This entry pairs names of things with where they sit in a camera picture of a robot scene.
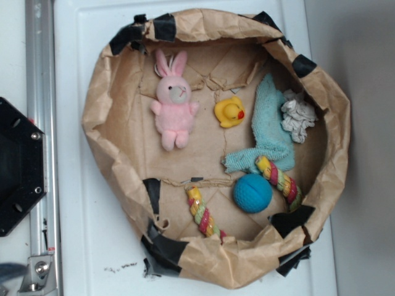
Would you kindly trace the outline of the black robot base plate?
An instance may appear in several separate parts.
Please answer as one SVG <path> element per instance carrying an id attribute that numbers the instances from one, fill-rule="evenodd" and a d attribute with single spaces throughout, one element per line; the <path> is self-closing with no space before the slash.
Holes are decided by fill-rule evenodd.
<path id="1" fill-rule="evenodd" d="M 1 98 L 1 237 L 45 195 L 44 133 Z"/>

